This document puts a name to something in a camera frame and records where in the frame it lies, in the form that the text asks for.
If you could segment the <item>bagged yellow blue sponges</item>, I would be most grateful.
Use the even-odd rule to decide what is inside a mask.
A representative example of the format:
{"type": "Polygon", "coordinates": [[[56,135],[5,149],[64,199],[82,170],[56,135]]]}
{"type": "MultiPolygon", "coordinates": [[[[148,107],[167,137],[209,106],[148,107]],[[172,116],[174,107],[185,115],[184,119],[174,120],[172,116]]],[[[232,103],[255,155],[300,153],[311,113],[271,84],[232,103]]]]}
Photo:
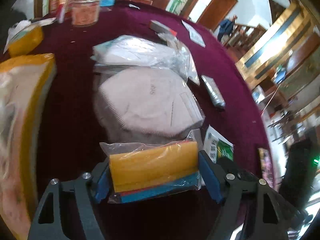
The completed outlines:
{"type": "Polygon", "coordinates": [[[112,191],[108,202],[125,204],[201,188],[199,129],[165,145],[100,143],[107,156],[112,191]]]}

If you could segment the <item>green white sachet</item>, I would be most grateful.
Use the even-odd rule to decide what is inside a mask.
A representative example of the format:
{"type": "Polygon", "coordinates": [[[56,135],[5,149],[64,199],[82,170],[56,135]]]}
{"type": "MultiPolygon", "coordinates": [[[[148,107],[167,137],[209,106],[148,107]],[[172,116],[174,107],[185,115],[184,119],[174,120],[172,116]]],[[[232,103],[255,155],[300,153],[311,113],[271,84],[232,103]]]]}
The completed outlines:
{"type": "Polygon", "coordinates": [[[233,160],[234,145],[212,126],[207,128],[203,149],[207,152],[213,163],[216,163],[222,157],[233,160]]]}

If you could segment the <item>maroon tablecloth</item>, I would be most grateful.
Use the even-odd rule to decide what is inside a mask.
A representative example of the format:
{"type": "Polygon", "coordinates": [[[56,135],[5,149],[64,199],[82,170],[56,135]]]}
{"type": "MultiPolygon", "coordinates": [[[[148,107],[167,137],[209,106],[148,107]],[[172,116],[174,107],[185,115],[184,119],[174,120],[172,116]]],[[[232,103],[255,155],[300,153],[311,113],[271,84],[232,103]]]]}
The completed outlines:
{"type": "MultiPolygon", "coordinates": [[[[92,47],[112,40],[122,34],[157,40],[147,25],[151,18],[177,28],[180,38],[190,49],[200,74],[213,77],[226,101],[226,108],[219,112],[212,105],[206,89],[192,86],[198,102],[206,116],[204,128],[211,125],[235,144],[235,161],[255,175],[261,175],[258,148],[268,146],[260,111],[251,91],[234,62],[216,38],[204,27],[190,23],[204,38],[206,48],[189,40],[189,34],[181,19],[169,12],[138,4],[141,9],[129,8],[128,3],[118,2],[109,12],[101,12],[99,21],[89,27],[72,27],[71,23],[52,24],[44,27],[45,38],[33,53],[13,57],[1,63],[1,73],[10,70],[39,70],[33,76],[19,76],[17,87],[12,91],[13,102],[22,107],[16,120],[11,140],[12,161],[9,176],[1,182],[1,218],[14,239],[27,239],[31,217],[37,207],[37,180],[39,194],[44,191],[49,176],[71,179],[79,172],[88,171],[103,159],[99,142],[116,135],[106,135],[99,125],[93,107],[93,67],[90,59],[92,47]]],[[[129,121],[144,124],[147,135],[150,131],[162,132],[162,125],[171,124],[173,91],[171,81],[159,69],[151,81],[132,73],[124,81],[116,81],[107,92],[116,92],[115,102],[130,99],[125,111],[132,114],[129,121]]],[[[173,108],[172,121],[183,121],[187,125],[187,114],[173,108]]],[[[116,209],[102,204],[102,215],[129,221],[129,225],[112,222],[105,228],[110,239],[138,239],[138,234],[147,239],[204,239],[209,229],[204,207],[209,212],[208,196],[205,192],[179,193],[176,196],[146,200],[142,203],[116,205],[116,209]]]]}

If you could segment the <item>smartphone on table edge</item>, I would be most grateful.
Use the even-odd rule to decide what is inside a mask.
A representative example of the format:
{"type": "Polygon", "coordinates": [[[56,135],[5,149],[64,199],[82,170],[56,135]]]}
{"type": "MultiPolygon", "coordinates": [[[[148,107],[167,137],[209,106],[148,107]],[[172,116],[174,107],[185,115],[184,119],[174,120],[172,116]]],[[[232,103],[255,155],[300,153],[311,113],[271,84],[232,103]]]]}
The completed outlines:
{"type": "Polygon", "coordinates": [[[268,185],[273,188],[274,187],[274,176],[273,176],[273,165],[271,154],[268,150],[264,148],[258,148],[258,153],[260,157],[260,165],[262,178],[266,180],[268,185]]]}

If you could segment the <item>silver cream tube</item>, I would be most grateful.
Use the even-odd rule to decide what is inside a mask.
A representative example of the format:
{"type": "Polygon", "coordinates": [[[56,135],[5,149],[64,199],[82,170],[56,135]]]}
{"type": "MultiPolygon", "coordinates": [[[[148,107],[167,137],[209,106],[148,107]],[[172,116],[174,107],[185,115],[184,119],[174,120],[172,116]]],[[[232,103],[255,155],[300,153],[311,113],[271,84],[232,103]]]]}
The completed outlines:
{"type": "Polygon", "coordinates": [[[225,109],[225,100],[214,79],[205,75],[201,75],[201,79],[204,82],[213,105],[218,109],[225,109]]]}

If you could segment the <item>white folded face mask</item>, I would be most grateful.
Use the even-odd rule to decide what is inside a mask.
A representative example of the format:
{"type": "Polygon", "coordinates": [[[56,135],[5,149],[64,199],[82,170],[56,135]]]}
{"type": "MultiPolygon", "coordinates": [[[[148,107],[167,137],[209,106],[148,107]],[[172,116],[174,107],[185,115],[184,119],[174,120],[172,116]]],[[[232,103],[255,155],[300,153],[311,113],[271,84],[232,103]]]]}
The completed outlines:
{"type": "Polygon", "coordinates": [[[166,144],[186,138],[205,119],[186,82],[159,68],[97,67],[94,110],[108,142],[166,144]]]}

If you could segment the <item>yellow-rimmed cardboard tray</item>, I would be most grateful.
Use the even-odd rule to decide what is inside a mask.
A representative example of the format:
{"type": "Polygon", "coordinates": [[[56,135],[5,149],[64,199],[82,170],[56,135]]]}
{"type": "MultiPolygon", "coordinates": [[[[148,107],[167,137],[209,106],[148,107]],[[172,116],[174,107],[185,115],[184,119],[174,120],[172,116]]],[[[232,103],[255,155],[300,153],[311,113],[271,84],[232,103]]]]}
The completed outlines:
{"type": "Polygon", "coordinates": [[[14,239],[27,239],[38,205],[37,139],[55,75],[53,54],[1,63],[1,226],[14,239]]]}

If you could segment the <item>bagged white face mask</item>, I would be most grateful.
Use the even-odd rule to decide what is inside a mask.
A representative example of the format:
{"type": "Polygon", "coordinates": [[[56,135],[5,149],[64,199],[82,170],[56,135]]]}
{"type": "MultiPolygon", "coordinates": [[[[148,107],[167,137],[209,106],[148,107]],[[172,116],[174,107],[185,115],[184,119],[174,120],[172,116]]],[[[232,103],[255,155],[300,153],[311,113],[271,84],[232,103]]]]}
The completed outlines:
{"type": "Polygon", "coordinates": [[[91,59],[109,67],[151,67],[170,69],[185,81],[200,85],[188,47],[171,34],[159,33],[165,44],[131,35],[121,35],[93,47],[91,59]]]}

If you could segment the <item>white leaflet on table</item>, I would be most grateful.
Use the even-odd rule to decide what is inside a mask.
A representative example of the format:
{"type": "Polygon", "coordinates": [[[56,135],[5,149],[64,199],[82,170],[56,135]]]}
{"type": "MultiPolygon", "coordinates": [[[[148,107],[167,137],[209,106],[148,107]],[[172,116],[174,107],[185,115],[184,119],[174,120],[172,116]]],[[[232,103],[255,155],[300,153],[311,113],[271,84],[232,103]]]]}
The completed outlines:
{"type": "Polygon", "coordinates": [[[187,31],[189,33],[190,40],[193,41],[194,43],[198,44],[199,46],[205,48],[206,44],[205,44],[202,36],[187,22],[182,21],[182,24],[187,29],[187,31]]]}

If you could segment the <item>person in blue jacket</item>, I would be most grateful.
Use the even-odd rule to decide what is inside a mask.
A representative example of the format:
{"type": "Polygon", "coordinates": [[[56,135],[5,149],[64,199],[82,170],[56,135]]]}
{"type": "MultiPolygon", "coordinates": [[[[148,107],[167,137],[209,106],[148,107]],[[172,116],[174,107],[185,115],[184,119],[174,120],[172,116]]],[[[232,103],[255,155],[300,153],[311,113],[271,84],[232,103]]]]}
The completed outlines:
{"type": "Polygon", "coordinates": [[[234,15],[232,18],[226,18],[223,21],[220,22],[219,24],[219,32],[217,35],[217,40],[221,42],[222,38],[224,36],[230,36],[234,29],[234,25],[236,20],[238,19],[237,15],[234,15]]]}

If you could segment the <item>yellow packing tape roll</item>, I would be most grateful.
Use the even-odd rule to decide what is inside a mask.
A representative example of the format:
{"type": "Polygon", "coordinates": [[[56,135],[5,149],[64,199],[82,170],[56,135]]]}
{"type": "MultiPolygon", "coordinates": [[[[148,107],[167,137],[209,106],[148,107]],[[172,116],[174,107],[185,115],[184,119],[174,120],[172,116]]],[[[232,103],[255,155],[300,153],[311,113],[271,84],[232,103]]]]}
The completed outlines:
{"type": "Polygon", "coordinates": [[[10,28],[4,52],[11,57],[27,55],[33,51],[43,40],[44,34],[39,25],[29,25],[22,29],[10,28]]]}

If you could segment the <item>grey red small box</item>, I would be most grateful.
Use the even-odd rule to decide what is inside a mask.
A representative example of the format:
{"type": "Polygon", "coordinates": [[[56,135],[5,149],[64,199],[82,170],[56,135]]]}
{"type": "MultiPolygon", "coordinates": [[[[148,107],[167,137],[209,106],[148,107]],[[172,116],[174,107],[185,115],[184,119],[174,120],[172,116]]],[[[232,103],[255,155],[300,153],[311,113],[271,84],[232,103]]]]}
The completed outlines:
{"type": "Polygon", "coordinates": [[[149,23],[149,28],[153,30],[156,33],[165,33],[165,34],[171,34],[174,37],[176,37],[177,32],[173,29],[169,28],[168,26],[164,25],[161,22],[158,22],[156,20],[151,20],[149,23]]]}

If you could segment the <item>brown wooden door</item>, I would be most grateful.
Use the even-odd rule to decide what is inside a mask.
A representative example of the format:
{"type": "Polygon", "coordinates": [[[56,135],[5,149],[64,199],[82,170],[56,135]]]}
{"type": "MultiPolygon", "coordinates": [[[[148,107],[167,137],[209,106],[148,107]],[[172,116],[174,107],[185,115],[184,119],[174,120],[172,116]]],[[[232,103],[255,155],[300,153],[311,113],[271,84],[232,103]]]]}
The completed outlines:
{"type": "Polygon", "coordinates": [[[211,0],[196,23],[214,31],[237,2],[238,0],[211,0]]]}

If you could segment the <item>white plastic bag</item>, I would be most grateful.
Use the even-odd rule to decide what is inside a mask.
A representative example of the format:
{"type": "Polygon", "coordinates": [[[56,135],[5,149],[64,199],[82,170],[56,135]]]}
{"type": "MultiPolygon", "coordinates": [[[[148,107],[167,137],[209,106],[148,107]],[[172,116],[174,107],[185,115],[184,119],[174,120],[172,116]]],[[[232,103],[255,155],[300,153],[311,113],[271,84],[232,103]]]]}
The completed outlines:
{"type": "Polygon", "coordinates": [[[12,27],[8,30],[8,41],[10,41],[17,33],[19,33],[25,27],[31,25],[30,20],[22,20],[18,23],[15,23],[12,27]]]}

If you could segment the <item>red-lidded snack jar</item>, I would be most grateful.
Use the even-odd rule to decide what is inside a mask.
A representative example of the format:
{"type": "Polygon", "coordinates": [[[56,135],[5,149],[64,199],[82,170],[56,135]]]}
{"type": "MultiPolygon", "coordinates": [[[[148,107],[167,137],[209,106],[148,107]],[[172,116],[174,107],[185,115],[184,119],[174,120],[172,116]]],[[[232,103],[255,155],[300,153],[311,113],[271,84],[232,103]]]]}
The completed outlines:
{"type": "Polygon", "coordinates": [[[72,25],[85,27],[98,21],[100,0],[72,0],[72,25]]]}

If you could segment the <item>red yellow carton box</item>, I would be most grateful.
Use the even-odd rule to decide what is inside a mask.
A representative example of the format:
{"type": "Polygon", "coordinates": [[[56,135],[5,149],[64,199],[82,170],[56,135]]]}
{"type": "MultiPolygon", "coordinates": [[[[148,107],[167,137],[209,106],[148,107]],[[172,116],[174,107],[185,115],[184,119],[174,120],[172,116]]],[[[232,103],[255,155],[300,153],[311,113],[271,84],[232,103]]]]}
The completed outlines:
{"type": "Polygon", "coordinates": [[[49,0],[49,14],[63,23],[72,17],[72,0],[49,0]]]}

